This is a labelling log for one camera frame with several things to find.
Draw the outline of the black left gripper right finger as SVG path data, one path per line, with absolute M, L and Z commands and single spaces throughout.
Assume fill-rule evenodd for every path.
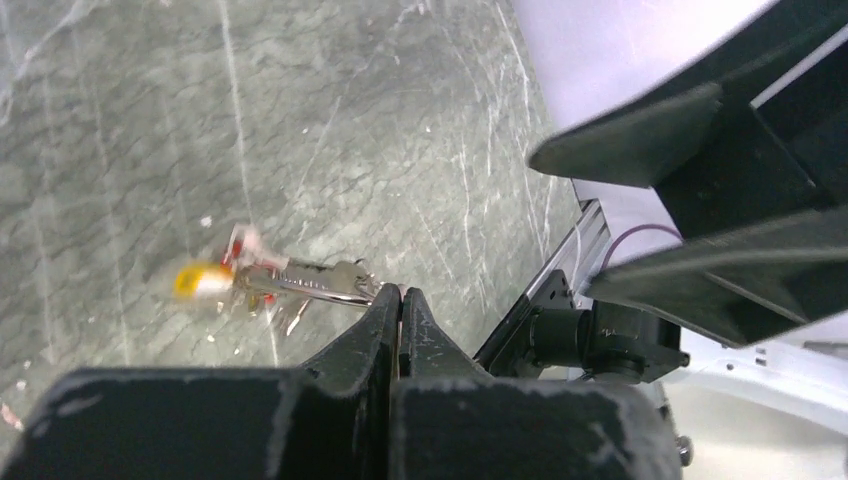
M 392 479 L 680 479 L 675 436 L 631 386 L 411 371 L 392 395 Z

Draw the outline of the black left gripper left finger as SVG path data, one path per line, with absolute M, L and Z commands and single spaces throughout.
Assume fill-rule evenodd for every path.
M 294 368 L 79 369 L 42 397 L 5 479 L 390 479 L 402 296 L 382 288 Z

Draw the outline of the key with red tag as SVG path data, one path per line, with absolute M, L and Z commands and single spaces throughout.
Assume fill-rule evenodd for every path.
M 226 243 L 221 264 L 233 269 L 252 265 L 283 268 L 285 261 L 279 260 L 275 254 L 265 248 L 256 227 L 251 224 L 236 223 Z

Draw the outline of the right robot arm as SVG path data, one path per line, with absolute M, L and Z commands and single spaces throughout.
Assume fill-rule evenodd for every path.
M 847 430 L 847 5 L 774 1 L 531 169 L 600 184 L 476 354 Z

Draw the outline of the key with yellow tag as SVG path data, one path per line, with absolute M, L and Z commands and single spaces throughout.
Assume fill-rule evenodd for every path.
M 235 274 L 226 266 L 193 263 L 177 272 L 172 292 L 183 300 L 220 298 L 232 290 L 234 283 Z

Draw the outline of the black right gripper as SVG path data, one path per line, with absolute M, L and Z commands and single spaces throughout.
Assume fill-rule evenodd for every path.
M 656 185 L 700 238 L 602 270 L 588 297 L 734 348 L 846 311 L 846 34 L 843 1 L 777 2 L 654 88 L 663 101 L 536 149 L 542 174 Z

